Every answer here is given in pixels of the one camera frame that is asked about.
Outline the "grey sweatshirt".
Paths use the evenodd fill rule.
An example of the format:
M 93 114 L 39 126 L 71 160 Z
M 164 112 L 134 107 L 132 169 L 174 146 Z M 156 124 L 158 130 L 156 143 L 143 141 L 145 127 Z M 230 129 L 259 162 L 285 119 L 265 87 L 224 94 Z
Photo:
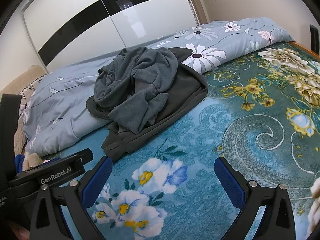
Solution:
M 177 68 L 167 48 L 124 48 L 99 70 L 94 101 L 111 120 L 138 134 L 163 109 Z

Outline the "beige plush toy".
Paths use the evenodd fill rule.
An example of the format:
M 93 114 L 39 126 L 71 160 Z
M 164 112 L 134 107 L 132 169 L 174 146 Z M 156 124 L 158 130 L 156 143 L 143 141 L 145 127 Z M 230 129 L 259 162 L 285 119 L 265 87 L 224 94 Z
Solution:
M 43 163 L 42 159 L 37 153 L 26 152 L 22 164 L 22 171 L 26 171 L 30 168 L 37 167 Z

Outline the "light blue floral quilt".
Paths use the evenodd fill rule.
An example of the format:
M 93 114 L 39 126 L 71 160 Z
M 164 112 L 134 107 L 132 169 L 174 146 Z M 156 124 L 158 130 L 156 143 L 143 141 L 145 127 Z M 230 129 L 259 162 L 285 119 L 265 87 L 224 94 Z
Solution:
M 181 66 L 203 74 L 292 40 L 266 17 L 213 21 L 57 69 L 42 78 L 24 106 L 25 151 L 41 157 L 59 152 L 111 122 L 137 135 L 174 104 L 169 89 Z

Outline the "beige patterned headboard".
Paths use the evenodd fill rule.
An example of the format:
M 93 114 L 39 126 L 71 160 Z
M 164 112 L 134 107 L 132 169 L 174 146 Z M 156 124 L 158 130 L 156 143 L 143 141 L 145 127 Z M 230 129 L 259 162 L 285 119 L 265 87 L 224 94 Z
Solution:
M 44 70 L 33 65 L 1 90 L 1 150 L 23 153 L 27 138 L 22 113 L 44 76 Z

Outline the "teal floral plush blanket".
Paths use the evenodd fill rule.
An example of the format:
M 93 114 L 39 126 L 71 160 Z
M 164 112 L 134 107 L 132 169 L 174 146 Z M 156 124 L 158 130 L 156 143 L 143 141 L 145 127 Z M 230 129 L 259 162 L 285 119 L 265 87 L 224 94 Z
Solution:
M 285 184 L 306 239 L 319 178 L 319 57 L 279 43 L 206 75 L 206 98 L 123 156 L 87 212 L 106 239 L 220 239 L 238 214 L 214 172 Z

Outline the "dark green-black garment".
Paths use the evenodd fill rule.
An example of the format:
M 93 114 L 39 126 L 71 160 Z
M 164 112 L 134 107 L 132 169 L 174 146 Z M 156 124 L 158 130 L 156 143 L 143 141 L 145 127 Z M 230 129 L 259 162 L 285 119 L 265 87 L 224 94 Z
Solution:
M 184 64 L 189 48 L 124 48 L 98 71 L 89 113 L 108 123 L 102 144 L 113 162 L 135 152 L 207 95 L 202 74 Z

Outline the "white black-striped wardrobe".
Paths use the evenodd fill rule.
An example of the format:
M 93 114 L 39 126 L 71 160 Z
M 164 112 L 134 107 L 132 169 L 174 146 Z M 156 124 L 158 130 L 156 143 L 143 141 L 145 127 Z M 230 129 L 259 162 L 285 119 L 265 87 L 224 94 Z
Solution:
M 190 0 L 30 0 L 23 19 L 48 71 L 199 23 Z

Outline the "orange wooden bed frame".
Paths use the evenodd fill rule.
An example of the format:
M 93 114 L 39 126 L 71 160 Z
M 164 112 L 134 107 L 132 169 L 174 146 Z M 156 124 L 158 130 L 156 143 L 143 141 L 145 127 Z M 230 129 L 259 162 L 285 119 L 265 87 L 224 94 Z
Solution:
M 306 53 L 308 53 L 309 55 L 313 56 L 316 60 L 320 60 L 320 57 L 318 54 L 316 54 L 314 51 L 311 51 L 308 48 L 305 48 L 303 45 L 297 43 L 297 42 L 290 42 L 290 44 L 292 44 L 293 46 L 305 51 Z

